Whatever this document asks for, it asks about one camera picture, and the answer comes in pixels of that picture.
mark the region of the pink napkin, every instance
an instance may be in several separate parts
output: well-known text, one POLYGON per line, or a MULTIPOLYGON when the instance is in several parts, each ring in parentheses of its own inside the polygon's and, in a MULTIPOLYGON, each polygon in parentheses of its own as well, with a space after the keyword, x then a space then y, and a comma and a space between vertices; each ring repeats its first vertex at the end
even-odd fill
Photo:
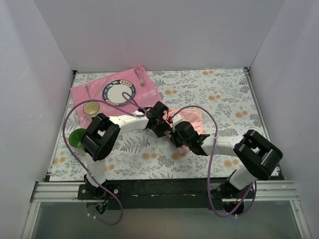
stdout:
MULTIPOLYGON (((103 100, 102 91, 104 90, 105 86, 116 80, 127 80, 130 81, 136 89, 136 94, 134 96, 134 100, 141 106, 154 106, 157 101, 161 101, 161 97, 154 86, 153 82, 147 75, 143 66, 139 65, 133 69, 129 69, 126 71, 118 72, 110 76, 103 77, 101 79, 89 82, 87 84, 83 84, 78 87, 71 88, 72 98, 74 104, 78 104, 84 100, 89 100, 88 93, 86 92, 85 86, 88 86, 89 93, 92 99, 103 100), (136 70, 139 76, 142 78, 144 82, 144 86, 140 85, 140 80, 135 74, 134 70, 136 70)), ((123 113, 111 106, 108 106, 103 103, 100 104, 100 112, 104 113, 106 116, 120 116, 123 113)), ((90 124, 89 119, 83 112, 84 104, 76 108, 76 113, 78 115, 80 125, 82 128, 87 128, 90 124)), ((118 106, 130 113, 133 113, 137 110, 135 106, 132 104, 126 104, 123 106, 118 106)))
MULTIPOLYGON (((178 110, 169 109, 168 115, 171 116, 175 114, 178 110)), ((184 121, 188 121, 197 131, 197 133, 201 134, 204 133, 204 125, 203 125, 203 118, 201 116, 201 110, 199 109, 185 109, 178 113, 184 121)), ((189 148, 187 146, 182 146, 177 148, 180 154, 189 152, 189 148)))

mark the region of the wall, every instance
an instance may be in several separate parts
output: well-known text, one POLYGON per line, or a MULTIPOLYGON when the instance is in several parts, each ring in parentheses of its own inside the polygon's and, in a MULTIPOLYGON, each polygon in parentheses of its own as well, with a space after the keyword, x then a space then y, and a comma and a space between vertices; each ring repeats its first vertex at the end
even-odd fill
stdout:
POLYGON ((250 66, 285 0, 35 0, 72 69, 250 66))
POLYGON ((21 236, 45 176, 72 71, 32 0, 0 0, 0 238, 21 236))
POLYGON ((319 238, 319 2, 286 1, 251 67, 272 141, 283 151, 313 238, 319 238))

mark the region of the floral tablecloth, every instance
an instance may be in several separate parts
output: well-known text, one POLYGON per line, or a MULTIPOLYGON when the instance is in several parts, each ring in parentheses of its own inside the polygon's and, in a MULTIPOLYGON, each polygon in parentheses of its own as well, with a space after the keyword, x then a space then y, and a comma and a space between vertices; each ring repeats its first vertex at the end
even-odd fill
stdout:
MULTIPOLYGON (((112 73, 77 73, 73 86, 100 79, 112 73)), ((215 117, 220 136, 242 135, 255 129, 265 135, 248 81, 242 69, 212 69, 192 71, 148 71, 163 102, 171 109, 187 105, 206 108, 215 117)), ((67 112, 73 107, 70 99, 67 112)), ((214 126, 204 112, 205 133, 213 133, 214 126)), ((74 112, 67 123, 69 135, 79 128, 74 112)), ((80 152, 79 157, 85 161, 80 152)), ((106 178, 202 178, 207 177, 209 157, 192 152, 180 155, 168 138, 157 138, 151 130, 123 134, 107 157, 106 178)), ((228 177, 241 167, 236 157, 215 155, 212 177, 228 177)), ((50 181, 81 181, 85 170, 76 162, 66 148, 62 134, 59 136, 50 181)))

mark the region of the plate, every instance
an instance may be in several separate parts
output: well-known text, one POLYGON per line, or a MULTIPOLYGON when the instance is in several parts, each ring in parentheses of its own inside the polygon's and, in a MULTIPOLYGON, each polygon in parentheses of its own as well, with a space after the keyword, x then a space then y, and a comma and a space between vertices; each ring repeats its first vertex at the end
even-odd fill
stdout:
POLYGON ((122 96, 123 92, 128 93, 134 98, 136 94, 135 86, 127 80, 112 81, 106 85, 102 95, 107 103, 114 106, 123 106, 129 102, 122 96))

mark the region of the green bowl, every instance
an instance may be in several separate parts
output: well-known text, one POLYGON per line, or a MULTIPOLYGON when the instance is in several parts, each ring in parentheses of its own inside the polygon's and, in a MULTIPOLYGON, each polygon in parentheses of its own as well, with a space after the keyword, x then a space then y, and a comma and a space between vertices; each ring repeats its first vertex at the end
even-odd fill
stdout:
POLYGON ((84 136, 85 129, 78 128, 74 130, 69 136, 69 143, 72 147, 80 148, 82 147, 81 139, 84 136))

